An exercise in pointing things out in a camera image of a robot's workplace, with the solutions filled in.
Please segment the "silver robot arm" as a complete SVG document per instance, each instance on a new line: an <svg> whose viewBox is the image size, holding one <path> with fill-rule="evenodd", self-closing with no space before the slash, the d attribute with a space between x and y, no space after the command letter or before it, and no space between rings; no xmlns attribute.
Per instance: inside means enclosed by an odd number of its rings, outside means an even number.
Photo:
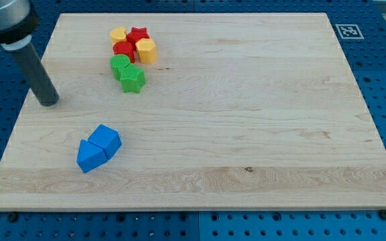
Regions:
<svg viewBox="0 0 386 241"><path fill-rule="evenodd" d="M17 50L30 43L39 17L29 0L0 0L0 47Z"/></svg>

